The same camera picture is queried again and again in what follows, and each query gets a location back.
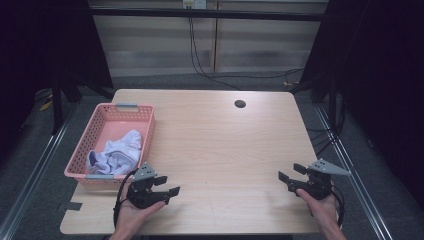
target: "black cable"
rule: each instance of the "black cable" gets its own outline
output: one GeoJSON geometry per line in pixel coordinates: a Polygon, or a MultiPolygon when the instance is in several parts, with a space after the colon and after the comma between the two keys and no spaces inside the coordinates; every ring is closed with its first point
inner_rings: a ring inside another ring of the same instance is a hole
{"type": "Polygon", "coordinates": [[[311,131],[311,132],[326,132],[326,131],[329,131],[330,129],[328,129],[328,128],[325,128],[325,129],[306,128],[306,130],[311,131]]]}
{"type": "Polygon", "coordinates": [[[342,224],[343,224],[343,218],[344,218],[344,213],[345,213],[344,199],[342,201],[339,198],[339,196],[333,190],[331,190],[331,194],[336,198],[337,202],[339,203],[339,218],[337,219],[337,224],[339,225],[339,227],[341,227],[342,224]]]}
{"type": "Polygon", "coordinates": [[[312,145],[312,147],[317,147],[317,146],[319,146],[319,145],[321,145],[321,144],[323,144],[323,143],[325,143],[325,142],[327,142],[328,141],[328,139],[326,138],[326,139],[324,139],[324,140],[321,140],[321,142],[318,142],[318,143],[315,143],[315,144],[313,144],[312,145]]]}
{"type": "Polygon", "coordinates": [[[341,103],[340,112],[339,112],[339,122],[337,124],[337,135],[340,135],[342,133],[345,119],[346,119],[346,103],[342,96],[342,103],[341,103]]]}
{"type": "Polygon", "coordinates": [[[344,196],[343,196],[343,193],[342,193],[342,191],[340,191],[340,189],[338,188],[338,187],[336,187],[335,185],[333,185],[333,188],[334,189],[336,189],[337,190],[337,192],[340,194],[340,197],[341,197],[341,200],[342,200],[342,202],[343,202],[343,205],[344,205],[344,196]]]}
{"type": "Polygon", "coordinates": [[[320,134],[316,135],[315,137],[310,138],[311,142],[319,137],[321,137],[322,135],[324,135],[326,132],[321,132],[320,134]]]}
{"type": "Polygon", "coordinates": [[[197,54],[197,46],[196,46],[196,40],[194,37],[194,25],[193,25],[193,19],[189,18],[189,26],[190,26],[190,53],[191,53],[191,63],[193,65],[194,70],[196,71],[197,74],[199,74],[202,77],[206,77],[211,81],[214,82],[218,82],[224,85],[227,85],[229,87],[235,88],[237,90],[241,90],[231,84],[225,83],[225,82],[221,82],[221,81],[217,81],[215,79],[217,78],[257,78],[257,79],[270,79],[270,78],[281,78],[284,77],[286,78],[286,82],[287,82],[287,86],[286,86],[286,90],[288,88],[288,79],[287,76],[294,74],[298,71],[302,71],[304,68],[296,68],[296,69],[290,69],[288,71],[286,71],[284,74],[280,74],[280,75],[275,75],[275,76],[243,76],[243,75],[228,75],[228,76],[210,76],[208,74],[205,73],[205,71],[202,68],[202,65],[200,64],[200,60],[199,60],[199,56],[197,54]],[[194,55],[196,57],[197,60],[197,65],[200,69],[200,71],[197,69],[196,64],[194,63],[194,57],[193,57],[193,47],[194,47],[194,55]]]}
{"type": "Polygon", "coordinates": [[[190,55],[191,55],[191,63],[192,63],[192,65],[193,65],[194,70],[197,72],[197,74],[199,74],[200,76],[205,77],[205,78],[207,78],[207,79],[209,79],[209,80],[211,80],[211,81],[218,82],[218,83],[224,84],[224,85],[226,85],[226,86],[229,86],[229,87],[231,87],[231,88],[234,88],[234,89],[237,89],[237,90],[241,91],[241,89],[240,89],[240,88],[238,88],[238,87],[236,87],[236,86],[233,86],[233,85],[228,84],[228,83],[225,83],[225,82],[221,82],[221,81],[214,80],[213,78],[211,78],[210,76],[208,76],[208,75],[207,75],[207,74],[203,71],[202,65],[200,64],[199,56],[198,56],[198,54],[197,54],[196,40],[195,40],[195,37],[194,37],[193,19],[192,19],[192,18],[189,18],[189,19],[188,19],[188,21],[189,21],[189,25],[190,25],[190,55]],[[194,53],[195,53],[195,56],[196,56],[196,59],[197,59],[197,63],[198,63],[198,65],[199,65],[199,68],[200,68],[201,73],[199,72],[199,70],[197,70],[197,67],[196,67],[196,65],[194,64],[194,58],[193,58],[193,46],[194,46],[194,53]]]}
{"type": "Polygon", "coordinates": [[[336,141],[338,137],[336,136],[336,138],[331,139],[324,147],[321,148],[321,150],[319,150],[315,155],[318,156],[319,154],[321,154],[328,146],[330,146],[330,144],[334,143],[336,141]]]}
{"type": "Polygon", "coordinates": [[[115,203],[115,207],[113,208],[113,225],[116,227],[116,224],[118,223],[118,216],[119,216],[119,211],[121,209],[121,204],[127,200],[124,199],[121,201],[121,194],[122,194],[122,189],[124,189],[124,185],[127,182],[128,178],[131,175],[134,175],[137,172],[138,168],[129,172],[127,174],[127,176],[125,176],[125,178],[122,180],[121,186],[119,187],[119,191],[118,191],[118,196],[116,196],[116,203],[115,203]]]}

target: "round hole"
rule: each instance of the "round hole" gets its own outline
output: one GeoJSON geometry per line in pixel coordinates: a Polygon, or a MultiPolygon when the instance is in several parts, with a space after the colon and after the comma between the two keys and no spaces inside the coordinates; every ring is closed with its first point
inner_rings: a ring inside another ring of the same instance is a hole
{"type": "Polygon", "coordinates": [[[246,107],[246,102],[243,100],[237,100],[234,102],[234,105],[236,105],[238,108],[244,108],[246,107]]]}

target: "basket handle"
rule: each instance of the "basket handle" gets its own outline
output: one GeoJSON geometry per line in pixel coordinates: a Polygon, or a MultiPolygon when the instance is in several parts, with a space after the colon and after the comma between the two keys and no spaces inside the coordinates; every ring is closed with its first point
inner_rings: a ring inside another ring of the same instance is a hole
{"type": "Polygon", "coordinates": [[[115,179],[114,175],[101,175],[101,174],[87,174],[85,175],[86,179],[94,179],[94,180],[113,180],[115,179]]]}
{"type": "Polygon", "coordinates": [[[117,103],[116,107],[138,108],[137,103],[117,103]]]}

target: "pink plastic basket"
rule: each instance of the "pink plastic basket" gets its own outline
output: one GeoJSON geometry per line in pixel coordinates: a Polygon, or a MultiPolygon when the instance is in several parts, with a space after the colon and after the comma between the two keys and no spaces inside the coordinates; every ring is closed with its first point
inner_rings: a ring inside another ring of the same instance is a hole
{"type": "Polygon", "coordinates": [[[101,103],[94,110],[82,137],[66,166],[65,176],[80,183],[120,183],[125,175],[91,174],[86,170],[90,150],[103,151],[107,141],[121,139],[135,129],[141,133],[142,149],[138,166],[147,161],[155,117],[152,106],[101,103]]]}

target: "fingers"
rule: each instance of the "fingers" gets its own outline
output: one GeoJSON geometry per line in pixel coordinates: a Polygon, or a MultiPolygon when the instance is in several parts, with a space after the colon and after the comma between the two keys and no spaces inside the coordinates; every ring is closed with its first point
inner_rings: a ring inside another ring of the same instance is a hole
{"type": "Polygon", "coordinates": [[[296,190],[296,193],[308,204],[316,201],[313,197],[311,197],[311,195],[309,195],[309,193],[307,193],[305,190],[301,188],[298,188],[296,190]]]}
{"type": "Polygon", "coordinates": [[[121,193],[121,201],[127,198],[127,193],[128,193],[128,187],[130,186],[131,183],[125,183],[124,187],[122,188],[122,193],[121,193]]]}
{"type": "Polygon", "coordinates": [[[148,207],[145,209],[146,215],[152,215],[153,213],[159,211],[160,209],[162,209],[164,206],[166,205],[165,202],[157,202],[155,204],[153,204],[152,206],[148,207]]]}

